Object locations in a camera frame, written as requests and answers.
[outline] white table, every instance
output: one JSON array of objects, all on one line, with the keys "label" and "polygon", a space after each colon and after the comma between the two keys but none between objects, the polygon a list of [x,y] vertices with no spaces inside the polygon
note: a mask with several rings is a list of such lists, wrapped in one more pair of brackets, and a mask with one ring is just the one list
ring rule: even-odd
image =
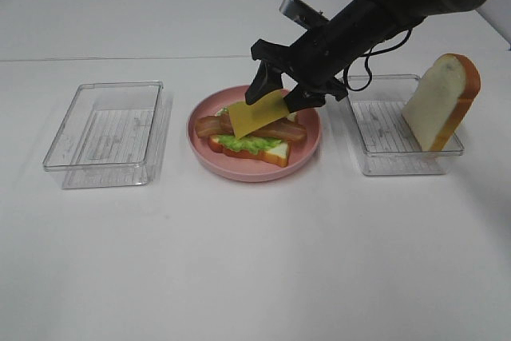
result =
[{"label": "white table", "polygon": [[[311,162],[266,184],[211,174],[185,136],[248,58],[0,63],[0,339],[505,339],[509,59],[470,56],[485,84],[448,175],[363,176],[329,102]],[[398,58],[378,65],[430,64]],[[160,179],[60,190],[42,159],[76,87],[148,79],[174,94]]]},{"label": "white table", "polygon": [[[259,38],[288,45],[303,32],[281,1],[0,0],[0,60],[249,56]],[[351,2],[305,1],[329,18]],[[509,48],[476,12],[431,18],[416,34],[439,52]]]}]

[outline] yellow cheese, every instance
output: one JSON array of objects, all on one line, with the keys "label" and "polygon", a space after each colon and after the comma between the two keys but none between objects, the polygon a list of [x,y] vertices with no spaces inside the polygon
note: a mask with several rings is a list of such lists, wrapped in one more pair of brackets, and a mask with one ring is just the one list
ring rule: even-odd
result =
[{"label": "yellow cheese", "polygon": [[239,139],[289,114],[282,92],[277,89],[261,97],[253,105],[238,101],[227,107],[234,136]]}]

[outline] bread crust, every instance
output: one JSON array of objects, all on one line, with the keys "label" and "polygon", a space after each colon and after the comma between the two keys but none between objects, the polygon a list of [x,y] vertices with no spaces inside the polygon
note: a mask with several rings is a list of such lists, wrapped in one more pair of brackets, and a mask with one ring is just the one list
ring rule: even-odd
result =
[{"label": "bread crust", "polygon": [[444,54],[438,60],[445,56],[454,56],[463,65],[465,70],[465,90],[458,98],[458,103],[446,120],[434,143],[429,148],[432,152],[442,151],[447,141],[451,138],[456,128],[460,125],[463,117],[472,105],[473,99],[481,90],[481,76],[476,66],[466,56],[460,54]]}]

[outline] container rim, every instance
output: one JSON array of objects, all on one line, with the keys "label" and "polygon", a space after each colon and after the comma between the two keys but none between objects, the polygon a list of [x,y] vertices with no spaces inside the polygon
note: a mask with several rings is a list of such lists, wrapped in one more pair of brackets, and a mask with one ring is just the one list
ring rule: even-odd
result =
[{"label": "container rim", "polygon": [[[141,161],[134,161],[134,162],[125,162],[125,163],[99,163],[99,164],[67,164],[67,165],[49,165],[50,159],[53,156],[53,152],[55,150],[55,147],[57,146],[58,140],[60,139],[60,136],[62,135],[62,132],[64,131],[66,122],[68,121],[71,113],[73,112],[73,108],[77,103],[78,98],[80,97],[80,94],[82,91],[86,89],[100,89],[100,88],[135,88],[135,87],[144,87],[144,86],[157,86],[158,90],[156,93],[156,100],[154,102],[154,113],[151,118],[151,125],[149,128],[149,135],[147,138],[147,143],[145,146],[145,152],[144,157]],[[42,167],[46,172],[59,172],[59,171],[66,171],[66,170],[85,170],[85,169],[103,169],[104,167],[108,168],[122,168],[125,166],[144,166],[147,163],[147,153],[148,153],[148,147],[149,143],[151,142],[151,139],[156,134],[154,132],[154,121],[155,121],[155,115],[156,112],[160,108],[160,99],[161,99],[161,90],[163,89],[163,82],[158,80],[153,81],[127,81],[127,82],[111,82],[111,83],[90,83],[90,84],[81,84],[78,86],[77,91],[75,92],[73,96],[73,100],[69,104],[69,107],[67,111],[65,112],[65,116],[62,119],[62,122],[57,130],[57,133],[55,134],[55,137],[52,140],[52,143],[50,145],[50,148],[48,149],[48,152],[45,155],[45,158],[42,162]]]}]

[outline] toast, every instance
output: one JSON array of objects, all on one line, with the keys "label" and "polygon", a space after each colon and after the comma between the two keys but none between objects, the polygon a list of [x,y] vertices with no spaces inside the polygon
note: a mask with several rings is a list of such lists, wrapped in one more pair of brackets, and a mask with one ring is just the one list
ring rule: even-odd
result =
[{"label": "toast", "polygon": [[441,151],[481,89],[475,65],[465,56],[444,54],[429,68],[402,116],[423,151]]},{"label": "toast", "polygon": [[[287,118],[291,121],[298,122],[296,113],[289,114]],[[223,153],[226,156],[237,157],[241,159],[264,161],[266,163],[278,165],[279,167],[283,168],[287,167],[289,162],[289,155],[291,154],[291,145],[286,141],[281,141],[273,148],[266,150],[261,149],[258,153],[251,153],[245,149],[236,152],[226,148],[220,143],[220,137],[221,135],[211,135],[208,138],[208,146],[213,152]]]}]

